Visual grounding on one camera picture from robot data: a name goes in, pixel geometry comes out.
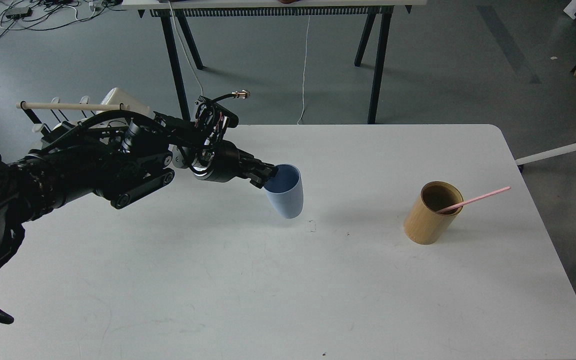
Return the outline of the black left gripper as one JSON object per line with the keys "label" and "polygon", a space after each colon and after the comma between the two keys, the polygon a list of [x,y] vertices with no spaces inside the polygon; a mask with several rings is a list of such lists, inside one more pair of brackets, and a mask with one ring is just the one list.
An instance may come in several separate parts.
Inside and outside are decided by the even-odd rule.
{"label": "black left gripper", "polygon": [[240,150],[230,141],[222,141],[217,146],[208,164],[203,165],[196,159],[189,168],[198,180],[226,183],[234,178],[247,177],[258,189],[278,173],[274,164],[263,162],[249,153],[240,155]]}

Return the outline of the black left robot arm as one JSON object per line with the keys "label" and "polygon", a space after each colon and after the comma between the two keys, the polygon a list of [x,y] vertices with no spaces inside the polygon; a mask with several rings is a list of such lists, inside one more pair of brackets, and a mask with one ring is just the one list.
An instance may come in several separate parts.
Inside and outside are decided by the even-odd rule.
{"label": "black left robot arm", "polygon": [[[216,99],[199,96],[193,120],[160,112],[148,116],[120,104],[54,129],[46,129],[30,104],[21,102],[41,130],[41,148],[10,163],[0,155],[0,269],[23,243],[24,223],[87,194],[122,209],[170,184],[175,168],[208,182],[248,179],[261,189],[277,176],[278,166],[224,139],[239,118],[220,101],[249,95],[243,89]],[[0,309],[0,324],[13,322]]]}

